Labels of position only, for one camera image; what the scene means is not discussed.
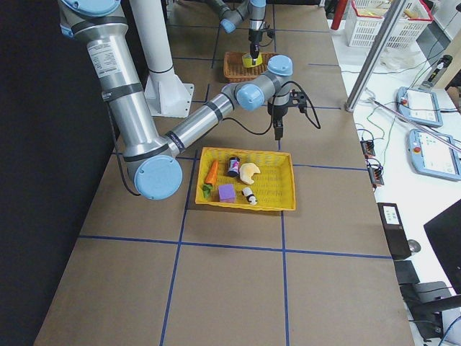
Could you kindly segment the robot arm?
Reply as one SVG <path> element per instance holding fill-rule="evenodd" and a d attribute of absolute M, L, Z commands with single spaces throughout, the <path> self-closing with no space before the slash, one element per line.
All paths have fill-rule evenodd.
<path fill-rule="evenodd" d="M 132 1 L 149 70 L 142 82 L 127 44 L 128 23 L 119 1 L 60 1 L 62 33 L 82 42 L 102 88 L 125 189 L 134 196 L 163 200 L 182 183 L 178 155 L 206 136 L 237 109 L 253 111 L 266 103 L 278 110 L 292 106 L 288 86 L 292 60 L 271 57 L 251 81 L 225 85 L 196 110 L 189 103 L 194 87 L 174 70 L 164 11 L 159 1 Z"/>
<path fill-rule="evenodd" d="M 224 1 L 204 1 L 217 14 L 220 26 L 230 34 L 246 19 L 249 20 L 249 58 L 250 67 L 260 65 L 261 41 L 263 33 L 269 31 L 266 23 L 266 5 L 263 0 L 242 1 L 236 9 L 231 9 Z"/>

